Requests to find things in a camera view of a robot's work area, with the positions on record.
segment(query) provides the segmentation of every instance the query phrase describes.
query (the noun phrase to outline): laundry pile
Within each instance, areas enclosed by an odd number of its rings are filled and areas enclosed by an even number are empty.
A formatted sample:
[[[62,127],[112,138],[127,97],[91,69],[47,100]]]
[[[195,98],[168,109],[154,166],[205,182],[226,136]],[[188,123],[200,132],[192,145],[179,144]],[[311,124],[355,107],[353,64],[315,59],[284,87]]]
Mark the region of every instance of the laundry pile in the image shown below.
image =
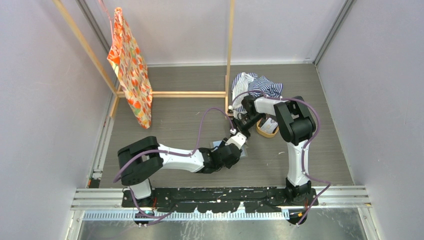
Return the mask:
[[[281,92],[283,91],[283,84],[274,83],[265,76],[258,77],[258,75],[254,72],[242,72],[235,76],[231,86],[233,100],[239,94],[252,90],[260,90],[270,97],[277,98],[281,96]],[[232,104],[234,117],[237,119],[239,118],[239,114],[247,113],[242,106],[242,100],[248,94],[253,97],[258,97],[261,95],[260,92],[249,92],[238,97]]]

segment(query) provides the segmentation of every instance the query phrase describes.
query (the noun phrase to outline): gray wooden floor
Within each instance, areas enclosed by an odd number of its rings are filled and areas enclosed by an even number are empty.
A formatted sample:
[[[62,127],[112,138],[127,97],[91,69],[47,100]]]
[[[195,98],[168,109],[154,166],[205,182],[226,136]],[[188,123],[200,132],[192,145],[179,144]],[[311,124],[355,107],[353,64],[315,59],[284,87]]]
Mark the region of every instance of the gray wooden floor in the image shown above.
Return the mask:
[[[237,73],[254,72],[273,82],[283,83],[284,97],[302,96],[319,113],[321,131],[309,148],[309,173],[335,185],[353,184],[342,153],[323,89],[312,64],[231,66],[231,81]],[[149,78],[155,91],[224,91],[225,66],[152,67]],[[101,188],[119,188],[112,183],[119,170],[117,151],[147,136],[172,148],[193,149],[203,112],[210,107],[224,107],[224,99],[154,98],[152,126],[143,129],[125,100],[119,102],[110,144],[106,155]],[[208,113],[204,121],[200,146],[229,136],[229,123],[218,111]],[[248,157],[231,169],[212,174],[197,174],[165,169],[151,178],[153,187],[235,187],[284,186],[288,173],[287,145],[278,134],[265,138],[252,128],[248,140]]]

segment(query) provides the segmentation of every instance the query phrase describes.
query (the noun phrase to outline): wooden clothes rack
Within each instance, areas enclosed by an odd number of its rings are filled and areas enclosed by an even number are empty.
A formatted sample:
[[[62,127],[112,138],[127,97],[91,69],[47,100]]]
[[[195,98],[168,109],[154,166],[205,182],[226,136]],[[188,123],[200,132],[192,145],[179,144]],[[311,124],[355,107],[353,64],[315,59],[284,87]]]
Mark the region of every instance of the wooden clothes rack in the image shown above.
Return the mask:
[[[84,37],[81,30],[78,28],[74,19],[69,14],[68,10],[65,8],[61,0],[52,0],[56,5],[59,12],[62,14],[63,18],[69,25],[75,37],[78,39],[81,46],[84,48],[85,52],[90,57],[91,61],[97,68],[103,80],[106,82],[107,86],[110,88],[114,95],[113,105],[110,110],[109,116],[111,118],[115,117],[117,112],[118,103],[120,98],[125,98],[124,92],[119,85],[118,89],[115,88],[112,80],[109,78],[105,69],[103,68],[101,62],[95,55],[93,49],[90,47],[86,38]],[[230,78],[230,66],[231,66],[231,50],[233,45],[233,26],[234,26],[234,7],[235,0],[230,1],[230,14],[229,14],[229,28],[228,28],[228,56],[226,63],[226,75],[225,75],[225,91],[152,91],[154,98],[223,98],[225,99],[224,110],[228,109],[228,93],[229,93],[229,78]]]

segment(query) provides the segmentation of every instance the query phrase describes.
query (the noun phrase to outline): robotic arm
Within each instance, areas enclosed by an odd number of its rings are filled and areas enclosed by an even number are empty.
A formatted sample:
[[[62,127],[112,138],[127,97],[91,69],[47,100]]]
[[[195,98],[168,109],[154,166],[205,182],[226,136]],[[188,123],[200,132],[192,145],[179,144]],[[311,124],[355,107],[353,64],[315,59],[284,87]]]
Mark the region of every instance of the robotic arm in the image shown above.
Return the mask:
[[[316,130],[314,119],[308,108],[295,101],[273,100],[265,97],[245,96],[242,105],[247,118],[232,119],[235,129],[231,137],[224,138],[215,148],[201,147],[196,151],[170,148],[149,136],[118,151],[119,166],[122,168],[137,154],[152,152],[132,162],[121,174],[124,186],[130,186],[137,199],[151,195],[149,177],[160,169],[180,169],[192,173],[210,174],[222,167],[231,168],[241,155],[242,146],[250,137],[249,129],[266,114],[276,117],[280,134],[288,147],[289,171],[286,178],[285,195],[289,202],[304,198],[311,192],[311,181],[302,171],[302,148]],[[308,150],[304,150],[304,169],[308,172]]]

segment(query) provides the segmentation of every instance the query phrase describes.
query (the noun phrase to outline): floral fabric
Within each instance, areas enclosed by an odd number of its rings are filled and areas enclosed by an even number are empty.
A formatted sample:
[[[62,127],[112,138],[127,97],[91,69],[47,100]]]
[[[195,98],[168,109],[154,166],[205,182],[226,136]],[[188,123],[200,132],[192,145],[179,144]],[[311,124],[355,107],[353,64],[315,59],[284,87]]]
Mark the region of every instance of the floral fabric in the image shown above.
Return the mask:
[[[147,65],[120,7],[115,9],[113,43],[107,60],[115,71],[138,123],[145,129],[149,128],[152,119],[152,87]]]

